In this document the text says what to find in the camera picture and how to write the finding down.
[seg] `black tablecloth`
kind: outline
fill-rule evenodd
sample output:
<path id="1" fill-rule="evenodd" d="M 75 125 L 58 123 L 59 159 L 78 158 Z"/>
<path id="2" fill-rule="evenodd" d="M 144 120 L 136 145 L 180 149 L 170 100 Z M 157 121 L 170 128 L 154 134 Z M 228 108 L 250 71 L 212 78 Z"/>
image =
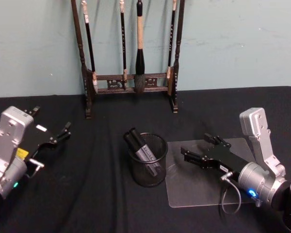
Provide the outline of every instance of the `black tablecloth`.
<path id="1" fill-rule="evenodd" d="M 41 106 L 35 123 L 58 132 L 72 122 L 72 136 L 37 157 L 46 167 L 23 179 L 2 208 L 0 233 L 199 232 L 284 233 L 280 214 L 244 204 L 220 217 L 217 206 L 173 209 L 165 183 L 142 188 L 126 162 L 123 133 L 131 127 L 167 141 L 243 137 L 239 113 L 265 108 L 274 154 L 291 180 L 291 87 L 182 91 L 173 114 L 162 93 L 99 96 L 94 117 L 84 119 L 83 96 L 0 98 L 0 113 L 13 105 Z"/>

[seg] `pen holder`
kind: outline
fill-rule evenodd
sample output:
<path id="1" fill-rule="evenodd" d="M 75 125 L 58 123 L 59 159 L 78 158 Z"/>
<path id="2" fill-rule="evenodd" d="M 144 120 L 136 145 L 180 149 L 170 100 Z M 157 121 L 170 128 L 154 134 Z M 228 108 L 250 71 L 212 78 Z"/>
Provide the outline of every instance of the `pen holder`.
<path id="1" fill-rule="evenodd" d="M 132 167 L 131 174 L 139 185 L 143 187 L 155 187 L 164 181 L 166 177 L 166 154 L 168 145 L 163 138 L 156 134 L 142 133 L 140 135 L 155 155 L 156 160 L 141 161 L 129 150 Z"/>

